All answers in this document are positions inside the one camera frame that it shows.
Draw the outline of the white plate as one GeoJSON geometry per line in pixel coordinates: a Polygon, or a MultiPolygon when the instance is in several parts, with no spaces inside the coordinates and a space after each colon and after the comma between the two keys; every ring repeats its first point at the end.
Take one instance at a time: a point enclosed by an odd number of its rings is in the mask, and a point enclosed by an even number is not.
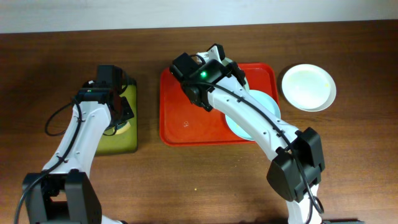
{"type": "Polygon", "coordinates": [[[311,64],[289,68],[282,77],[281,87],[292,106],[308,112],[327,109],[337,94],[332,76],[323,68],[311,64]]]}

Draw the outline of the green yellow sponge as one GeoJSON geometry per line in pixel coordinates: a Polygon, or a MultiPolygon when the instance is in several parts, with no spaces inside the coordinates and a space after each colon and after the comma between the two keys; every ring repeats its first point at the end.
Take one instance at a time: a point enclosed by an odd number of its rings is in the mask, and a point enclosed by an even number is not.
{"type": "Polygon", "coordinates": [[[125,133],[130,127],[131,127],[131,125],[130,125],[129,121],[125,121],[123,123],[117,124],[114,127],[114,130],[116,131],[115,135],[125,133]]]}

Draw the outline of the light green plate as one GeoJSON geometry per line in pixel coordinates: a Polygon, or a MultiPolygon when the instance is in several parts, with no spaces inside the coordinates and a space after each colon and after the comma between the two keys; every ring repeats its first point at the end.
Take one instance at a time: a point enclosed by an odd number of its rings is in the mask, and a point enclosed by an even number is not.
{"type": "Polygon", "coordinates": [[[222,60],[222,64],[232,73],[233,76],[235,76],[237,78],[240,85],[246,91],[249,91],[249,84],[248,84],[248,80],[246,78],[246,74],[239,67],[239,65],[235,61],[233,61],[227,57],[222,60]]]}

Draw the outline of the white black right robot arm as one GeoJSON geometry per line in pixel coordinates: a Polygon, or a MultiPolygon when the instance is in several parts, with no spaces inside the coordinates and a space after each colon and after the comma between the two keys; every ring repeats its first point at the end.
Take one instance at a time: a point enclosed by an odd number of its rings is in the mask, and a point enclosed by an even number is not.
{"type": "Polygon", "coordinates": [[[227,59],[223,46],[207,52],[183,53],[170,72],[191,103],[216,109],[247,132],[271,161],[267,181],[287,203],[289,223],[322,223],[324,208],[316,196],[325,161],[320,135],[277,118],[244,88],[245,73],[227,59]]]}

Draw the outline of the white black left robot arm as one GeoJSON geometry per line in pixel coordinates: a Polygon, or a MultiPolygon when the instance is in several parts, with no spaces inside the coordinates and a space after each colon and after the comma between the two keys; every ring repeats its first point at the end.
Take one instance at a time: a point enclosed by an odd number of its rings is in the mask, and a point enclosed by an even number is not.
{"type": "Polygon", "coordinates": [[[72,98],[72,117],[57,150],[41,172],[23,180],[14,223],[22,207],[30,223],[115,222],[103,215],[90,170],[104,132],[134,115],[123,95],[127,88],[82,88],[72,98]]]}

